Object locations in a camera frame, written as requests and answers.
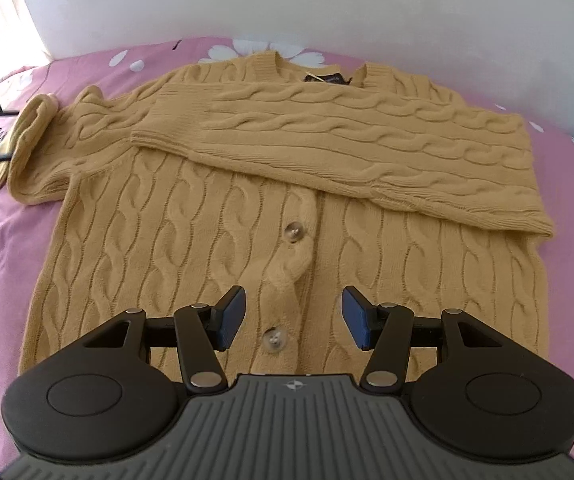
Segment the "mustard cable-knit cardigan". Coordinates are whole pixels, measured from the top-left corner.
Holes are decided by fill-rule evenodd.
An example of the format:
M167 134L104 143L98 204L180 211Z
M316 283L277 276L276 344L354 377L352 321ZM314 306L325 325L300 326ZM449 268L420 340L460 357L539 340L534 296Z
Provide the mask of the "mustard cable-knit cardigan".
M348 285L423 316L461 308L544 356L537 247L554 225L521 117L388 66L332 76L264 51L114 99L30 99L0 188L61 208L20 370L121 311L167 316L234 285L228 377L360 374Z

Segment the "pink floral bed sheet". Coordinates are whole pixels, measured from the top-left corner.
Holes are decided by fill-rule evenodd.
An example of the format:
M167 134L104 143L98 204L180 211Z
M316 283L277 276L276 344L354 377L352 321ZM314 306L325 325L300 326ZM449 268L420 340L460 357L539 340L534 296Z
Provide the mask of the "pink floral bed sheet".
M279 44L243 41L216 44L189 39L89 54L30 70L23 76L25 86L14 108L20 115L29 100L41 94L51 94L61 105L70 105L91 86L98 88L106 98L114 99L184 66L230 61L264 51L274 51L289 63L310 72L332 67L334 81L351 76L370 63ZM497 105L481 105L462 98L474 107L517 115ZM0 125L0 153L10 152L6 142L19 115L8 124ZM537 247L547 283L548 348L541 357L574 378L574 138L539 122L521 119L530 137L538 190L554 225L552 236ZM26 372L19 367L25 325L60 208L59 202L22 204L6 188L0 188L0 402L10 382ZM16 449L0 417L0 468L9 464L14 454Z

